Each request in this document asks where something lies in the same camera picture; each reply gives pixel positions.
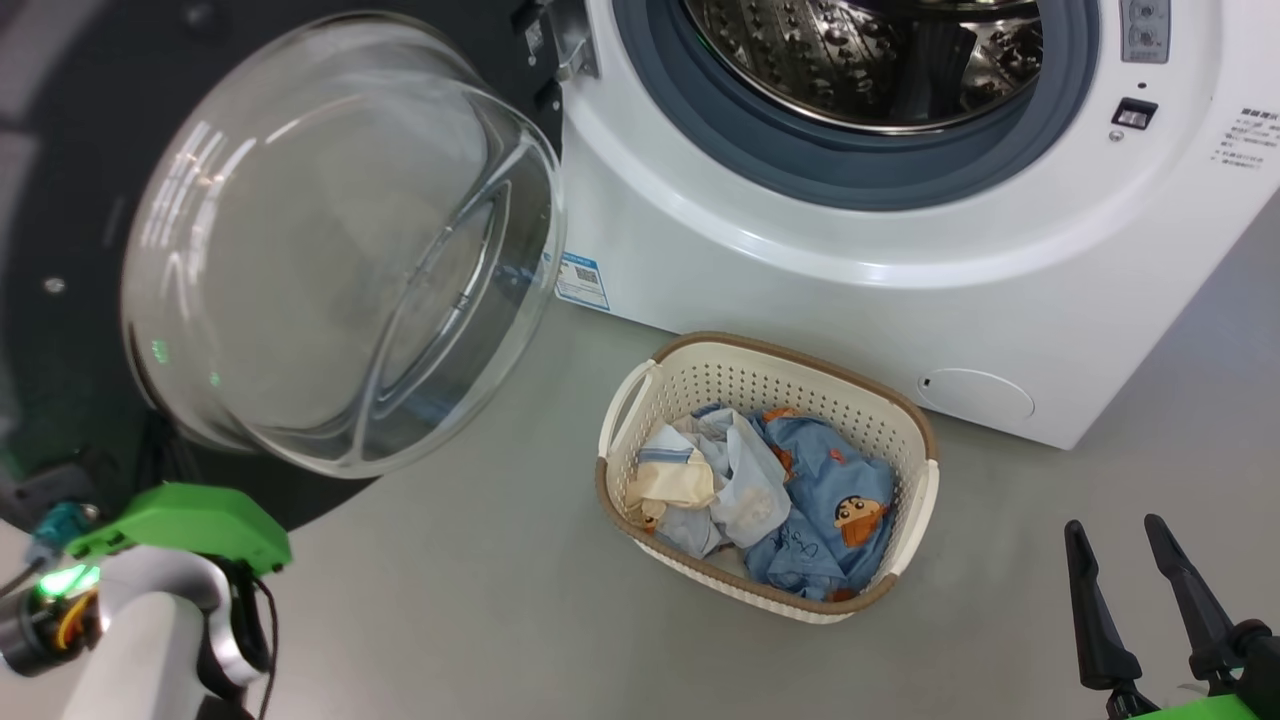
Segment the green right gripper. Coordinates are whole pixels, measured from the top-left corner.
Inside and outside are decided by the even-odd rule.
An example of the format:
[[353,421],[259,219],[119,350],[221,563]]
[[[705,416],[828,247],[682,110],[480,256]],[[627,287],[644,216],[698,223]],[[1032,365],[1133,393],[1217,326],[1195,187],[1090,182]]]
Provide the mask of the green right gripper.
[[[1190,643],[1192,675],[1207,682],[1211,693],[1233,693],[1236,670],[1245,666],[1243,634],[1210,585],[1157,514],[1144,518],[1155,562],[1169,580]],[[1064,528],[1071,616],[1080,684],[1107,692],[1108,719],[1138,720],[1256,720],[1258,716],[1235,694],[1203,697],[1160,708],[1137,688],[1142,678],[1137,656],[1117,633],[1098,584],[1100,565],[1085,529],[1078,520]]]

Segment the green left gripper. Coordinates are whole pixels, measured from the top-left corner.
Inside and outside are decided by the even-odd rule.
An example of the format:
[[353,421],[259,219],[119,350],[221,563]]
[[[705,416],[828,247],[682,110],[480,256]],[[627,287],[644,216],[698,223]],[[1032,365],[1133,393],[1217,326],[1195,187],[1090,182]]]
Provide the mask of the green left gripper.
[[178,550],[247,565],[256,577],[292,564],[285,528],[246,493],[168,483],[136,496],[123,514],[67,546],[97,559],[137,546]]

